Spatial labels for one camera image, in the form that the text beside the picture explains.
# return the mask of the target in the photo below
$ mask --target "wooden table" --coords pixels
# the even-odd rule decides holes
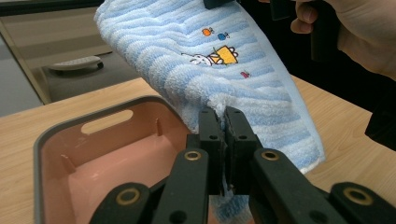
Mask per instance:
[[[327,160],[306,176],[329,190],[351,181],[396,206],[396,152],[364,135],[371,113],[293,78],[326,149]],[[0,118],[0,223],[33,223],[33,144],[62,121],[157,94],[141,78]]]

